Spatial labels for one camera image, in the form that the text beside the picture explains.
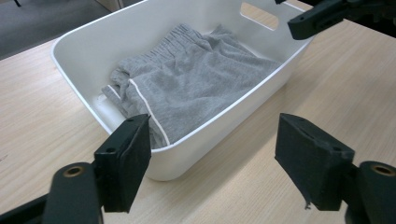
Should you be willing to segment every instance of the white stripe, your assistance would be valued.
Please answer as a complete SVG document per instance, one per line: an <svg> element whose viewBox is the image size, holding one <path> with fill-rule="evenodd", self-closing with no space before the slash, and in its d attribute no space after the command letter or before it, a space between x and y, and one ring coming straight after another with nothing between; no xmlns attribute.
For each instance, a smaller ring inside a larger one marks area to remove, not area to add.
<svg viewBox="0 0 396 224"><path fill-rule="evenodd" d="M142 98L143 102L145 103L146 107L148 108L148 112L150 113L151 118L154 120L155 124L157 124L158 128L160 129L161 133L163 134L163 137L165 138L166 144L167 144L168 146L171 145L171 144L169 143L168 135L166 135L166 132L165 132L165 130L163 129L163 126L161 126L160 122L158 122L158 120L155 118L154 114L152 113L152 110L151 110L151 108L149 107L149 103L148 103L148 101L146 100L146 98L143 96L142 92L140 92L139 88L137 88L136 83L135 83L131 78L129 78L129 82L131 82L132 85L134 85L134 87L136 88L137 94L139 94L140 98Z"/></svg>
<svg viewBox="0 0 396 224"><path fill-rule="evenodd" d="M113 91L113 93L117 96L117 97L119 97L119 99L121 100L121 97L119 96L119 94L116 92L116 90L114 90L113 89L113 87L111 87L110 85L107 85L112 91Z"/></svg>

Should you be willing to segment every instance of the gray fabric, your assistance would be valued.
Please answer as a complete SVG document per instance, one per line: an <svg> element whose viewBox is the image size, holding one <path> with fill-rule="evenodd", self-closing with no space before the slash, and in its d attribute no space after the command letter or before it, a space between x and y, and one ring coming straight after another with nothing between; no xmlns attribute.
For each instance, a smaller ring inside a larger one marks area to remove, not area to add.
<svg viewBox="0 0 396 224"><path fill-rule="evenodd" d="M151 52L120 61L110 76L115 85L104 87L103 93L127 118L149 113L151 147L166 147L279 66L254 56L222 26L201 35L180 24Z"/></svg>

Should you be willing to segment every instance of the laundry basket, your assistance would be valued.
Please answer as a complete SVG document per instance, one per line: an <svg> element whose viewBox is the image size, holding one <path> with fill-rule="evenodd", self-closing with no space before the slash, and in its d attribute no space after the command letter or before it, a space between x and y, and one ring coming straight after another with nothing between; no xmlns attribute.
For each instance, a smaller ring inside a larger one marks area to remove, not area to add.
<svg viewBox="0 0 396 224"><path fill-rule="evenodd" d="M242 4L278 19L275 30L241 13ZM83 104L108 132L124 120L101 89L120 60L148 52L176 25L202 34L222 24L259 57L282 63L270 76L213 119L174 144L153 149L146 176L171 180L185 173L289 79L311 39L293 40L287 21L301 10L274 0L147 0L86 24L60 37L52 59Z"/></svg>

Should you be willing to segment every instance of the table surface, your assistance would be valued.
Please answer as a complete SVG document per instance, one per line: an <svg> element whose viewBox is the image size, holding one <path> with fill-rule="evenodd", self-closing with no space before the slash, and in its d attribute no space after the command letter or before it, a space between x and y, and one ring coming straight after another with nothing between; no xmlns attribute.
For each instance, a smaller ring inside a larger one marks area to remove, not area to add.
<svg viewBox="0 0 396 224"><path fill-rule="evenodd" d="M50 41L0 61L0 214L49 191L66 164L92 161L107 133L50 58ZM319 34L290 81L170 182L144 178L129 214L105 223L343 223L304 210L274 159L279 113L317 124L356 150L354 163L396 166L396 40L350 21Z"/></svg>

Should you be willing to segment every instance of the gray cloth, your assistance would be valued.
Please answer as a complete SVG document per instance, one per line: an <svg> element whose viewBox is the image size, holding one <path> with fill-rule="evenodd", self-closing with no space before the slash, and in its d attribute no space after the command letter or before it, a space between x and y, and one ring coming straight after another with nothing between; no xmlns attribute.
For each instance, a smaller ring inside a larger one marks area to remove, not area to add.
<svg viewBox="0 0 396 224"><path fill-rule="evenodd" d="M222 26L201 35L174 28L151 52L119 62L103 93L126 117L148 113L151 147L174 144L280 66L242 47Z"/></svg>

